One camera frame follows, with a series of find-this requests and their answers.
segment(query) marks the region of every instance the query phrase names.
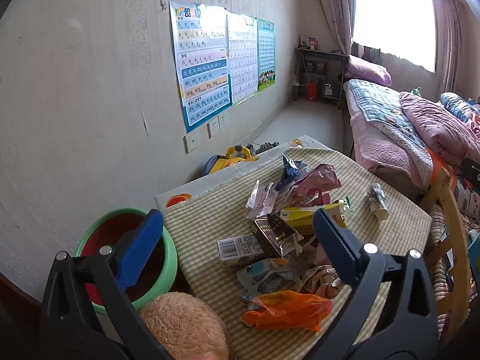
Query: blue gripper pad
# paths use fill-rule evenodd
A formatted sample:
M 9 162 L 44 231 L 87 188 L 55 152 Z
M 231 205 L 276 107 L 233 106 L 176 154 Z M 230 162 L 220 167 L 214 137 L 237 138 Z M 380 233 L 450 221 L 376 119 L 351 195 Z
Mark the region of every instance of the blue gripper pad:
M 163 234 L 163 216 L 160 211 L 150 210 L 140 226 L 130 246 L 117 265 L 117 284 L 121 290 L 134 286 L 145 268 L 150 255 Z
M 313 231 L 342 282 L 356 287 L 360 281 L 362 247 L 357 237 L 350 230 L 339 227 L 324 208 L 313 214 Z

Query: purple pillow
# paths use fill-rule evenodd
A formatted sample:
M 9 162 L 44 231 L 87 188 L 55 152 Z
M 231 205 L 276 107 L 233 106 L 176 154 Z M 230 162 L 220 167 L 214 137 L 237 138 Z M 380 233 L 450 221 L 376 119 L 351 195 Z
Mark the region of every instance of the purple pillow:
M 347 78 L 370 81 L 371 83 L 388 87 L 392 86 L 392 77 L 387 72 L 387 69 L 379 64 L 373 64 L 349 55 L 349 66 L 346 70 Z

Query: white cord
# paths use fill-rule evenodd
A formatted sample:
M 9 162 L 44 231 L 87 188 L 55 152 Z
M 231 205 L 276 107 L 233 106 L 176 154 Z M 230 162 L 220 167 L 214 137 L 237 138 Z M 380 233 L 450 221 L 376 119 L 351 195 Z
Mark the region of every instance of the white cord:
M 305 68 L 305 71 L 306 71 L 307 74 L 308 74 L 308 83 L 306 83 L 306 84 L 300 84 L 300 83 L 298 83 L 298 86 L 307 86 L 308 84 L 310 84 L 310 81 L 311 81 L 311 80 L 310 80 L 310 73 L 309 73 L 308 70 L 307 70 L 307 65 L 306 65 L 306 63 L 305 63 L 305 57 L 303 56 L 303 52 L 301 52 L 301 58 L 302 58 L 302 60 L 303 60 L 303 66 L 304 66 L 304 68 Z

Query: chinese character chart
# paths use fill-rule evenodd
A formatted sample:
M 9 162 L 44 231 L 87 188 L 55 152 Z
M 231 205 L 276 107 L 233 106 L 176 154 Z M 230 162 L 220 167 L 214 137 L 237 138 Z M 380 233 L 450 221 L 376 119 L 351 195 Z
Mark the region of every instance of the chinese character chart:
M 227 13 L 232 104 L 258 91 L 257 22 L 250 16 Z
M 177 77 L 187 132 L 231 106 L 227 11 L 170 2 Z
M 257 19 L 258 23 L 258 90 L 275 84 L 275 25 Z

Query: wooden chair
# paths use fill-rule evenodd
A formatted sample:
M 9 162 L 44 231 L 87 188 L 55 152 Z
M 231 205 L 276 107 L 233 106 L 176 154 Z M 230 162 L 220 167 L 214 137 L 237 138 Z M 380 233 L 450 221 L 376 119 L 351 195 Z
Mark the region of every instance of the wooden chair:
M 453 252 L 454 265 L 448 273 L 454 277 L 454 289 L 436 302 L 438 315 L 450 312 L 447 332 L 442 336 L 446 344 L 458 333 L 467 318 L 470 297 L 470 261 L 463 220 L 450 187 L 450 175 L 445 169 L 439 173 L 419 206 L 429 213 L 436 202 L 443 209 L 449 234 L 447 238 L 435 245 L 431 252 L 424 255 L 424 260 L 427 267 L 431 267 L 450 249 Z

